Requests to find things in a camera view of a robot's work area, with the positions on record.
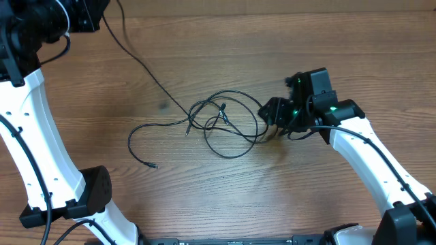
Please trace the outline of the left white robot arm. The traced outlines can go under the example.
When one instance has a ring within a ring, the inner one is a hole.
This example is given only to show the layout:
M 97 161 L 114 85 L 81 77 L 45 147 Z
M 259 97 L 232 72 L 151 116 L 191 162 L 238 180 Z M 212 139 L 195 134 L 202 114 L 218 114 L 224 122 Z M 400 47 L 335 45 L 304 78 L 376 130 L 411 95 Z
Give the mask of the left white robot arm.
M 93 33 L 107 1 L 1 2 L 1 137 L 25 184 L 25 228 L 58 218 L 87 227 L 103 244 L 143 244 L 139 228 L 112 200 L 104 166 L 78 169 L 55 125 L 38 50 L 71 33 Z

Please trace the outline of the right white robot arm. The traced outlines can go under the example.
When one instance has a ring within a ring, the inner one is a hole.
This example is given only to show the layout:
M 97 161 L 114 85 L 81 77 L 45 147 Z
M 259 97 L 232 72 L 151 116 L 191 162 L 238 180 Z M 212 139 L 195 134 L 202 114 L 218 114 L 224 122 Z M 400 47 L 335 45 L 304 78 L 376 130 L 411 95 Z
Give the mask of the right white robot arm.
M 321 235 L 295 235 L 292 244 L 434 244 L 435 194 L 395 159 L 351 99 L 339 101 L 326 68 L 285 79 L 289 98 L 271 98 L 258 114 L 281 134 L 319 133 L 362 180 L 381 215 L 376 228 L 357 223 Z

